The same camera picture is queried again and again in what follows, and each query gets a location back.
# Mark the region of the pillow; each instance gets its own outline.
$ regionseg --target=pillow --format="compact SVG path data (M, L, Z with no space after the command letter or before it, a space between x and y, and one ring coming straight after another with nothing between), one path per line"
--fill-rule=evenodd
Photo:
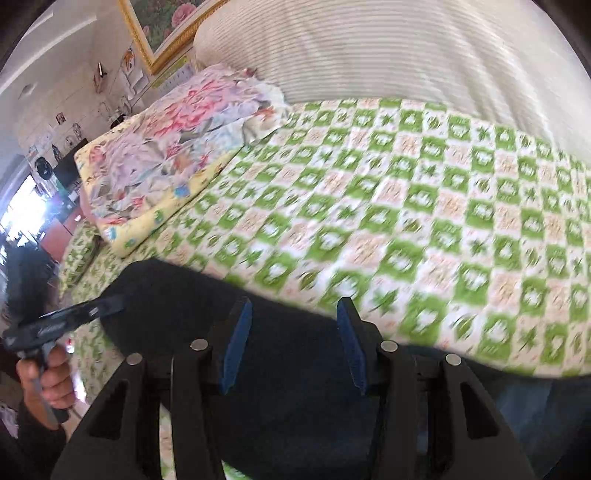
M444 103L591 158L591 80L531 0L232 0L193 50L205 65L255 68L290 103Z
M60 265L60 297L76 285L100 249L101 238L96 226L82 220L66 247Z

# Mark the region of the television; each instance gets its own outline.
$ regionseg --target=television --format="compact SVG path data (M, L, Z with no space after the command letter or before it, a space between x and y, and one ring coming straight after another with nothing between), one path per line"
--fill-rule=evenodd
M72 148L53 169L54 175L66 190L68 190L68 188L80 178L76 162L74 162L74 154L87 143L87 139L82 139L82 141Z

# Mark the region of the folded quilt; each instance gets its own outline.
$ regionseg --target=folded quilt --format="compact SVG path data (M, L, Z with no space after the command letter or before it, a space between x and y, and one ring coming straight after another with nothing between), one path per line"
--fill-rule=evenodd
M219 64L98 138L76 162L103 237L128 255L289 113L279 88Z

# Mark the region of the figurine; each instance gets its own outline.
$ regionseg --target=figurine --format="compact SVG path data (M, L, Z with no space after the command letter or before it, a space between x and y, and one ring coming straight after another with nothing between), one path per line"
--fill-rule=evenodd
M51 149L53 150L53 156L56 158L56 162L59 162L62 158L64 158L59 148L57 148L54 144L51 144Z

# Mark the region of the picture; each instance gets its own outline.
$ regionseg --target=picture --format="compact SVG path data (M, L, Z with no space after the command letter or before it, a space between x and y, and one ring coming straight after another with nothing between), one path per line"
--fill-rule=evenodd
M119 0L137 50L151 74L193 41L202 21L228 0Z
M132 70L135 68L135 54L133 49L129 48L123 58L121 59L121 69L123 73L129 75Z

